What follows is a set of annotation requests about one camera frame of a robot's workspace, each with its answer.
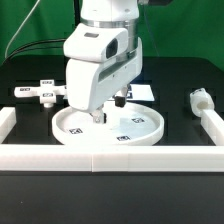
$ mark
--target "white connector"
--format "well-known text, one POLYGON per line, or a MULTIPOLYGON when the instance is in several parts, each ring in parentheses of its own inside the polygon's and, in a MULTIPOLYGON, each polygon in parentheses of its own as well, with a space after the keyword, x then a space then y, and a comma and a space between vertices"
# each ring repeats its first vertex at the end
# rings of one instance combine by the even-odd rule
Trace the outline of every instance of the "white connector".
POLYGON ((214 102, 204 88, 190 94, 191 109, 201 117, 201 125, 212 141, 218 146, 224 146, 224 121, 215 112, 214 102))
POLYGON ((54 80, 40 80, 39 87, 16 87, 14 94, 18 98, 40 97, 40 103, 45 108, 53 107, 56 103, 56 95, 66 95, 66 86, 55 86, 54 80))

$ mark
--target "green wall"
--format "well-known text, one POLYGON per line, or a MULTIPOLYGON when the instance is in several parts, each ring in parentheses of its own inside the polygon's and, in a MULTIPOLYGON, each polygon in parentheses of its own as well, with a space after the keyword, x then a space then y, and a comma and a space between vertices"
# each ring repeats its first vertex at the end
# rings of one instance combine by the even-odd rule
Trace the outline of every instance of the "green wall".
MULTIPOLYGON (((0 0, 0 62, 4 59, 8 41, 35 2, 36 0, 0 0)), ((173 0, 166 7, 147 7, 146 13, 159 56, 202 57, 224 70, 223 8, 223 0, 173 0)), ((139 36, 143 41, 144 55, 156 56, 141 6, 140 13, 139 36)), ((42 0, 10 51, 36 40, 66 38, 73 29, 72 0, 42 0)), ((44 53, 63 52, 51 50, 44 53)))

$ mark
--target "white plastic part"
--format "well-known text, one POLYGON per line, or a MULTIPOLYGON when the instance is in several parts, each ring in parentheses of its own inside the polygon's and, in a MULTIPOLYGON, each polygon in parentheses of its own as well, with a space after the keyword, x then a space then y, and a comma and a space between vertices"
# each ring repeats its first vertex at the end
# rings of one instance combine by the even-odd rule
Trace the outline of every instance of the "white plastic part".
POLYGON ((4 107, 0 111, 0 143, 2 143, 16 124, 16 113, 13 107, 4 107))
POLYGON ((40 87, 16 87, 14 94, 18 98, 39 96, 40 103, 50 108, 56 103, 56 95, 67 94, 67 89, 66 86, 55 86, 54 80, 40 80, 40 87))
POLYGON ((198 89, 190 94, 191 109, 197 117, 201 117, 204 109, 215 108, 211 96, 205 91, 204 88, 198 89))
POLYGON ((102 29, 80 23, 65 41, 64 54, 78 60, 105 62, 108 60, 107 47, 114 40, 117 41, 117 52, 113 56, 116 56, 128 47, 127 29, 102 29))
POLYGON ((117 70, 101 77, 105 66, 107 65, 104 63, 69 60, 66 68, 66 83, 68 102, 71 107, 91 113, 138 76, 142 69, 141 40, 138 40, 135 57, 117 70))
POLYGON ((215 146, 1 145, 4 171, 224 172, 224 150, 215 146))
POLYGON ((212 141, 224 146, 224 121, 214 110, 202 110, 201 125, 212 141))
POLYGON ((137 0, 83 0, 81 16, 86 20, 109 22, 137 19, 137 0))
POLYGON ((55 138, 65 145, 92 147, 153 145, 163 136, 163 117, 148 107, 127 103, 118 108, 108 101, 103 111, 105 124, 96 124, 88 113, 71 107, 59 111, 52 119, 55 138))
POLYGON ((215 112, 214 102, 204 88, 190 94, 193 113, 201 117, 201 125, 212 141, 218 146, 224 146, 224 121, 215 112))

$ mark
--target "white cylindrical object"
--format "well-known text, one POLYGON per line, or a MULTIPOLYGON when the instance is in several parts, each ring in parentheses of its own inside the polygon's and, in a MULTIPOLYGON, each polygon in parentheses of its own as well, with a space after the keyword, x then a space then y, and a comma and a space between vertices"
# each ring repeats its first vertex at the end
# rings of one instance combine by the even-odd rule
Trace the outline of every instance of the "white cylindrical object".
POLYGON ((205 109, 214 110, 214 102, 204 88, 198 89, 190 94, 191 109, 197 117, 201 117, 205 109))

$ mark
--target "white cable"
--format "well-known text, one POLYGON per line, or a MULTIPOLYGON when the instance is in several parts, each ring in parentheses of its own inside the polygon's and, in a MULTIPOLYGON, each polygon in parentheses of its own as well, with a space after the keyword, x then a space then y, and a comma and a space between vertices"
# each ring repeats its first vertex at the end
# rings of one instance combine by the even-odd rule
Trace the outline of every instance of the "white cable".
POLYGON ((12 44, 12 42, 15 40, 15 38, 17 37, 17 35, 19 34, 19 32, 21 31, 21 29, 23 28, 23 26, 25 25, 25 23, 27 22, 27 20, 30 18, 30 16, 32 15, 32 13, 34 12, 34 10, 36 9, 36 7, 38 6, 38 4, 40 3, 41 0, 37 0, 35 5, 33 6, 33 8, 31 9, 31 11, 29 12, 29 14, 27 15, 27 17, 24 19, 24 21, 22 22, 22 24, 20 25, 20 27, 18 28, 18 30, 16 31, 16 33, 13 35, 13 37, 11 38, 11 40, 9 41, 6 50, 5 50, 5 58, 8 57, 8 50, 10 45, 12 44))

